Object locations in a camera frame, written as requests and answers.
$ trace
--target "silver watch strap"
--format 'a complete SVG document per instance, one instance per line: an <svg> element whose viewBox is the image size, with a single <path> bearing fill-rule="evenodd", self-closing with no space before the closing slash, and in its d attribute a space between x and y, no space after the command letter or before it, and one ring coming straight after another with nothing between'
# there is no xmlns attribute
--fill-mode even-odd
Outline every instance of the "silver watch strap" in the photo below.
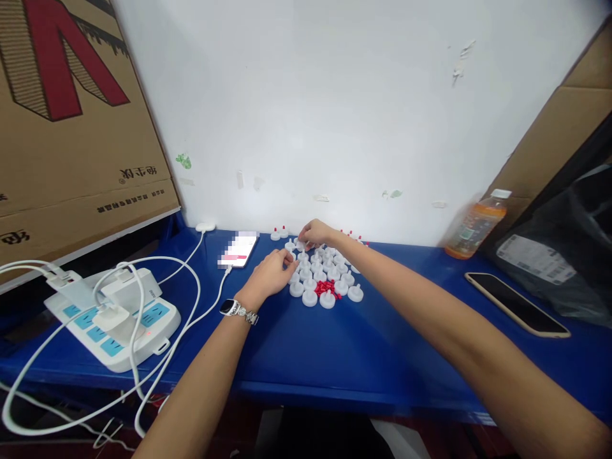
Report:
<svg viewBox="0 0 612 459"><path fill-rule="evenodd" d="M250 323L251 325L255 325L257 323L257 321L259 320L259 316L257 314L255 314L253 311L247 311L246 309L244 309L242 307L242 305L236 301L236 304L238 305L238 308L235 312L235 315L240 316L240 317L244 317L244 319Z"/></svg>

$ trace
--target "bottle label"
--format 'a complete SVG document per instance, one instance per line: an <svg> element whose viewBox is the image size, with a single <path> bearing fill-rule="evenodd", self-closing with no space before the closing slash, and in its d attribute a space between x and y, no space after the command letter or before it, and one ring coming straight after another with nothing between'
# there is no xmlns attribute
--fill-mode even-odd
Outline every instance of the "bottle label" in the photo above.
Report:
<svg viewBox="0 0 612 459"><path fill-rule="evenodd" d="M459 232L459 238L464 241L469 241L475 247L478 247L480 243L488 236L493 227L497 222L480 219L473 215L468 215L463 228Z"/></svg>
<svg viewBox="0 0 612 459"><path fill-rule="evenodd" d="M470 237L472 237L474 232L475 232L475 229L467 228L464 226L463 231L461 231L461 234L459 234L459 237L461 239L470 240Z"/></svg>
<svg viewBox="0 0 612 459"><path fill-rule="evenodd" d="M576 270L559 252L518 235L509 237L497 249L497 256L554 285L561 285L576 275Z"/></svg>

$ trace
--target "white wall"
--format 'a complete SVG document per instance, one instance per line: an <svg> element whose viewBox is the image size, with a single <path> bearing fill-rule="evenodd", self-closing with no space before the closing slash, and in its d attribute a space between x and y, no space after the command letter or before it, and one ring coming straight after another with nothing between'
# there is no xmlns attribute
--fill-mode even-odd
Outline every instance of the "white wall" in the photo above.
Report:
<svg viewBox="0 0 612 459"><path fill-rule="evenodd" d="M296 232L318 217L367 240L418 245L438 244L486 190L606 5L115 2L189 224ZM381 198L394 189L403 195Z"/></svg>

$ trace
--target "watch face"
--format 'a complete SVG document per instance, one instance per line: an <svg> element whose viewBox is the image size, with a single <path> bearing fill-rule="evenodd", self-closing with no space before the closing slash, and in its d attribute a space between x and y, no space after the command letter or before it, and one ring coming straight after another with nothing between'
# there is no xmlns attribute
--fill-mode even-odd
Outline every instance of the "watch face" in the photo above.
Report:
<svg viewBox="0 0 612 459"><path fill-rule="evenodd" d="M234 300L225 300L221 305L220 313L227 314L234 307Z"/></svg>

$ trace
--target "phone screen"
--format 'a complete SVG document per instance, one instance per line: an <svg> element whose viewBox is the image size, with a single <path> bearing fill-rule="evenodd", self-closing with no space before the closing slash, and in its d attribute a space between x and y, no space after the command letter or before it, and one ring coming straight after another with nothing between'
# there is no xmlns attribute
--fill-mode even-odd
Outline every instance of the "phone screen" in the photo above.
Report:
<svg viewBox="0 0 612 459"><path fill-rule="evenodd" d="M228 266L244 268L258 239L259 235L255 231L237 231L217 260L219 269Z"/></svg>
<svg viewBox="0 0 612 459"><path fill-rule="evenodd" d="M567 330L491 274L469 276L514 312L523 322L539 332L566 333Z"/></svg>

